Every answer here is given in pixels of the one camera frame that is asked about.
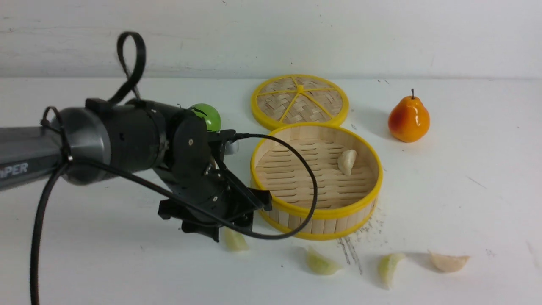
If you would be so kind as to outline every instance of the fake fruit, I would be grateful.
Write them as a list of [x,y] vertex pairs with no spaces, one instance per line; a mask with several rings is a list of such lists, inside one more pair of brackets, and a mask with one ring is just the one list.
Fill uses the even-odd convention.
[[470,256],[441,255],[432,253],[431,251],[429,251],[429,254],[435,267],[444,272],[457,272],[463,269],[470,258]]
[[338,263],[316,252],[311,246],[307,250],[307,266],[320,275],[332,275],[341,269]]
[[226,247],[230,251],[239,252],[247,251],[247,241],[244,239],[243,234],[235,232],[230,228],[224,228],[224,239],[226,241]]
[[403,98],[391,111],[388,128],[397,139],[411,143],[421,139],[429,130],[429,112],[422,101],[412,95]]
[[403,258],[405,258],[405,255],[402,253],[393,253],[390,255],[384,256],[380,260],[380,264],[378,264],[378,274],[380,274],[380,278],[382,279],[382,282],[384,285],[386,285],[386,288],[391,288],[391,283],[393,281],[393,273],[395,272],[395,269],[397,268],[397,263],[399,263]]
[[352,174],[352,167],[354,167],[354,162],[356,161],[357,156],[358,153],[353,149],[343,151],[343,154],[337,159],[337,166],[339,167],[339,170],[343,172],[343,174],[350,176]]
[[207,104],[196,104],[190,107],[190,109],[197,116],[205,119],[208,131],[219,131],[222,127],[220,114],[213,106]]

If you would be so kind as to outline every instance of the bamboo steamer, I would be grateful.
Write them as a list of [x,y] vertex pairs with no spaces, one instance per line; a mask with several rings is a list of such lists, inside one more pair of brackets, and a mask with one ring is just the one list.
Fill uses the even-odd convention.
[[[292,145],[310,165],[318,182],[314,216],[296,237],[329,240],[344,237],[371,217],[382,185],[382,165],[374,149],[358,135],[328,124],[297,123],[270,133]],[[345,176],[337,158],[348,149],[358,156],[352,175]],[[307,170],[284,146],[264,139],[250,162],[251,186],[268,189],[273,209],[262,217],[281,232],[289,232],[306,218],[313,187]]]
[[291,74],[262,83],[252,94],[254,118],[269,130],[295,123],[340,126],[348,115],[348,98],[336,84],[313,75]]

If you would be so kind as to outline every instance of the yellow rim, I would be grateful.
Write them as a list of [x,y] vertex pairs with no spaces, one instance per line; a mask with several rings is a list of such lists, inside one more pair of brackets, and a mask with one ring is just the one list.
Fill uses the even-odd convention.
[[[309,95],[305,94],[304,91],[298,92],[296,90],[280,90],[280,91],[274,91],[274,92],[260,93],[260,91],[265,86],[269,85],[270,83],[272,83],[274,81],[284,79],[284,78],[292,78],[294,80],[294,84],[297,86],[298,84],[294,79],[296,77],[313,78],[313,79],[325,82],[326,84],[331,86],[331,88],[315,88],[315,89],[309,89],[309,91],[336,90],[337,92],[339,92],[339,95],[340,95],[341,99],[343,100],[343,107],[341,108],[339,113],[336,116],[332,116],[327,109],[325,109],[322,105],[320,105],[320,103],[318,103],[316,100],[311,98]],[[265,113],[263,113],[263,111],[260,109],[260,107],[258,107],[257,97],[258,96],[269,95],[269,94],[273,94],[273,93],[284,93],[284,92],[292,92],[292,93],[297,93],[297,94],[295,95],[295,98],[292,99],[292,101],[288,105],[286,111],[284,112],[284,114],[282,115],[280,120],[279,121],[273,120],[273,119],[269,118]],[[321,108],[327,115],[329,115],[329,117],[331,117],[331,119],[329,121],[325,122],[325,124],[339,126],[340,124],[342,124],[346,120],[346,116],[348,115],[349,103],[348,103],[348,97],[346,96],[344,91],[339,86],[337,86],[333,82],[330,82],[327,79],[323,79],[323,78],[316,77],[316,76],[313,76],[313,75],[305,75],[305,74],[283,75],[283,76],[279,76],[279,77],[276,77],[276,78],[271,78],[271,79],[263,82],[262,84],[260,84],[258,86],[258,88],[256,88],[256,90],[254,91],[254,93],[252,93],[252,98],[251,98],[251,101],[250,101],[250,107],[252,108],[252,115],[254,116],[256,121],[258,121],[258,123],[260,123],[262,126],[264,126],[265,128],[267,128],[269,130],[274,130],[274,129],[281,128],[281,127],[284,127],[284,126],[290,126],[292,124],[285,124],[285,123],[282,122],[282,120],[284,120],[284,117],[286,116],[286,114],[288,113],[291,106],[294,104],[296,98],[299,95],[303,95],[303,96],[307,97],[308,99],[310,99],[313,103],[315,103],[316,106]]]
[[[333,233],[333,234],[312,234],[312,233],[305,233],[305,232],[299,232],[295,235],[295,237],[302,238],[302,239],[309,239],[309,240],[331,240],[331,239],[337,239],[341,237],[345,237],[347,235],[350,235],[354,233],[357,229],[363,227],[367,223],[367,221],[371,218],[373,212],[375,211],[375,208],[378,203],[375,203],[373,208],[371,209],[371,212],[369,212],[369,215],[365,217],[360,223],[358,223],[356,226],[353,226],[352,228],[349,228],[347,230],[344,230],[339,233]],[[279,223],[277,223],[275,220],[271,219],[265,212],[260,211],[260,215],[262,215],[262,218],[264,218],[267,223],[269,223],[273,228],[279,230],[282,233],[288,233],[292,231],[289,227],[285,227]]]
[[[346,130],[344,128],[341,128],[341,127],[330,126],[327,123],[296,123],[296,124],[290,124],[290,125],[286,125],[286,126],[284,126],[282,128],[273,130],[272,132],[269,133],[269,135],[273,136],[273,135],[277,134],[278,132],[280,132],[282,130],[297,127],[297,126],[320,126],[320,127],[325,127],[325,128],[337,129],[337,130],[340,130],[341,132],[345,132],[345,133],[355,137],[357,140],[363,142],[363,144],[365,144],[369,148],[369,151],[375,157],[375,159],[377,161],[377,164],[378,164],[378,179],[376,181],[376,185],[366,197],[364,197],[363,199],[361,199],[361,200],[359,200],[359,201],[357,201],[357,202],[355,202],[355,203],[353,203],[353,204],[351,204],[349,206],[345,206],[345,207],[342,207],[342,208],[317,209],[316,211],[314,211],[313,218],[314,219],[342,218],[342,217],[349,216],[349,215],[351,215],[353,213],[356,213],[356,212],[360,211],[361,209],[365,208],[367,205],[369,205],[376,198],[378,193],[380,192],[380,188],[382,186],[382,179],[383,179],[383,175],[384,175],[384,173],[382,171],[382,164],[380,163],[380,158],[378,158],[378,155],[376,154],[376,151],[373,149],[373,147],[370,146],[369,143],[366,140],[364,140],[360,136],[354,134],[353,132],[351,132],[349,130]],[[256,187],[258,189],[265,189],[265,188],[264,188],[262,182],[260,181],[260,179],[258,178],[258,176],[256,175],[256,164],[255,164],[254,160],[256,158],[256,153],[258,152],[258,150],[260,149],[260,147],[262,146],[262,144],[265,141],[270,141],[270,140],[266,140],[266,139],[261,140],[258,143],[258,145],[256,146],[256,149],[254,150],[254,152],[252,154],[252,158],[250,159],[250,174],[251,174],[252,179],[253,179],[253,181],[254,181],[254,183],[255,183],[255,185],[256,185]],[[298,206],[295,206],[295,205],[292,205],[292,204],[289,204],[289,203],[285,202],[284,200],[276,197],[273,194],[272,194],[272,196],[273,196],[273,208],[277,208],[279,210],[285,211],[288,214],[291,214],[291,215],[294,215],[294,216],[297,216],[297,217],[301,217],[301,218],[304,218],[304,217],[307,216],[307,214],[309,212],[308,208],[298,207]]]

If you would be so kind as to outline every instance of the green ball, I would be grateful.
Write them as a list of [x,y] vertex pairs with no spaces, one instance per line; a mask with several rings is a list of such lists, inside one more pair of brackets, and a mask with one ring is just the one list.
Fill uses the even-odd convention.
[[205,123],[207,124],[207,130],[219,131],[222,127],[222,120],[220,119],[220,114],[213,106],[207,104],[196,104],[190,107],[190,109],[192,109],[192,111],[197,116],[205,119]]

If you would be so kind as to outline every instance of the woven bamboo lid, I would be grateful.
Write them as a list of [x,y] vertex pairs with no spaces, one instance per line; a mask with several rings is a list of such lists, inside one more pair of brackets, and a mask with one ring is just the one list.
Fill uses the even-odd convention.
[[340,126],[348,98],[334,83],[312,75],[283,75],[267,80],[252,94],[252,114],[269,130],[295,123]]

